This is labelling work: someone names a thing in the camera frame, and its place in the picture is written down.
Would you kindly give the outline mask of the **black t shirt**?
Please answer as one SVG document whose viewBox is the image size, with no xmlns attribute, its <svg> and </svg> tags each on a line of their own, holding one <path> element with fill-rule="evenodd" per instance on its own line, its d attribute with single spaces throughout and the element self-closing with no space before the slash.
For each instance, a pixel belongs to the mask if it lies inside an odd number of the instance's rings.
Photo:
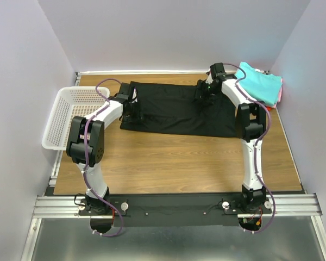
<svg viewBox="0 0 326 261">
<path fill-rule="evenodd" d="M 234 138 L 235 106 L 223 93 L 195 98 L 193 85 L 131 82 L 137 91 L 139 114 L 123 117 L 127 131 Z"/>
</svg>

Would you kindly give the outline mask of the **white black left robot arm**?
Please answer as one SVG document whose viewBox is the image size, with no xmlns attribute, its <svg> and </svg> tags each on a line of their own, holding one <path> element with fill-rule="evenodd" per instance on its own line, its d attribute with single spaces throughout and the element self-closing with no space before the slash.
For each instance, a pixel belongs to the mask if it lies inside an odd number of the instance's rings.
<svg viewBox="0 0 326 261">
<path fill-rule="evenodd" d="M 109 188 L 100 162 L 105 152 L 105 129 L 117 119 L 127 116 L 140 118 L 139 102 L 135 87 L 122 83 L 118 93 L 106 97 L 95 87 L 104 103 L 86 116 L 75 116 L 71 121 L 66 153 L 81 171 L 86 185 L 85 198 L 79 209 L 101 214 L 114 211 L 107 200 Z"/>
</svg>

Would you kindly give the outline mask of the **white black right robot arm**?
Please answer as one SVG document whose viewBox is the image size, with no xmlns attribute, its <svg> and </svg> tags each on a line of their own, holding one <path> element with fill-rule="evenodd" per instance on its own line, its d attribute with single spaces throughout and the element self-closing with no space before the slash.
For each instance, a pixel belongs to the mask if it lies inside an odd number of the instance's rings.
<svg viewBox="0 0 326 261">
<path fill-rule="evenodd" d="M 226 73 L 223 63 L 210 66 L 206 80 L 199 80 L 195 98 L 206 101 L 222 93 L 236 107 L 235 132 L 241 139 L 244 159 L 244 180 L 238 207 L 253 212 L 266 201 L 266 188 L 262 177 L 261 147 L 267 133 L 267 111 L 264 105 L 252 97 L 241 85 L 246 73 L 236 77 Z"/>
</svg>

